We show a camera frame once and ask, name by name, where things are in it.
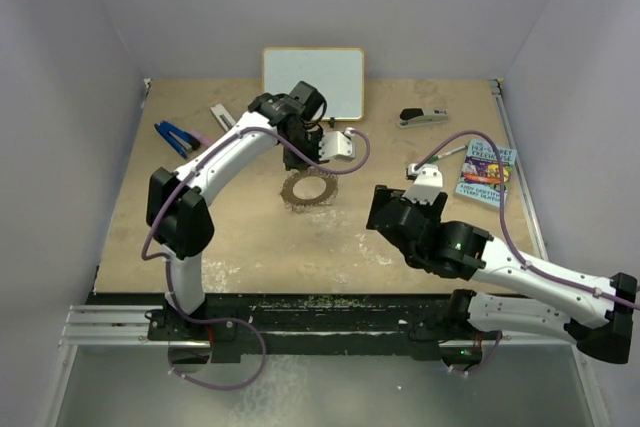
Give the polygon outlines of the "large metal key ring disc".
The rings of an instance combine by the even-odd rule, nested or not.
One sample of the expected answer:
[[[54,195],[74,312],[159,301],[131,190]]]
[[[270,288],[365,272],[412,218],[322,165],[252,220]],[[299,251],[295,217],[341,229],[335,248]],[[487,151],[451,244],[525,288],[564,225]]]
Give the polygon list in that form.
[[[280,197],[293,213],[307,213],[332,204],[338,194],[338,177],[316,169],[297,171],[282,184]]]

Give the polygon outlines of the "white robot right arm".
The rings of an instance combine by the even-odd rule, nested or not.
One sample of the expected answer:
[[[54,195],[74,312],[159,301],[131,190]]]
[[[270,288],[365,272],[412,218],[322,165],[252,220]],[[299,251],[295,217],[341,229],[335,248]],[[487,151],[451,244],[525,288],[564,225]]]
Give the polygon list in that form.
[[[447,196],[420,204],[404,191],[378,185],[366,227],[399,250],[414,269],[447,279],[504,287],[514,302],[481,293],[445,313],[456,338],[474,331],[513,330],[556,337],[610,364],[629,360],[638,282],[626,273],[594,276],[524,254],[488,231],[441,219]]]

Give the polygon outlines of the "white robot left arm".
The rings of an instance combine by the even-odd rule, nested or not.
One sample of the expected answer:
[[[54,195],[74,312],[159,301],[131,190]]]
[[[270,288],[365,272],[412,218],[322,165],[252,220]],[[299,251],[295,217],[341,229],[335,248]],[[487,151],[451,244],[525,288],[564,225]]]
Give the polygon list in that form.
[[[209,208],[221,190],[245,167],[278,144],[287,169],[301,167],[306,158],[319,159],[323,133],[319,119],[326,109],[322,94],[301,81],[288,94],[256,97],[237,123],[187,164],[172,171],[157,169],[149,182],[146,220],[148,248],[161,246],[167,291],[164,305],[147,312],[153,341],[199,341],[221,334],[231,338],[241,319],[226,305],[212,307],[202,286],[202,257],[214,235]]]

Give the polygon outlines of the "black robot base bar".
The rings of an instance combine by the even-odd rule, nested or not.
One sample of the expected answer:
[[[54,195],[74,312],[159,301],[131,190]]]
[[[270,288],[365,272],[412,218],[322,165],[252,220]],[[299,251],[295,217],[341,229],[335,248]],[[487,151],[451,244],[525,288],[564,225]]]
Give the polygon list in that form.
[[[471,293],[209,294],[183,319],[169,304],[146,312],[148,337],[172,353],[193,347],[213,363],[245,355],[402,356],[480,361],[495,331],[470,325]]]

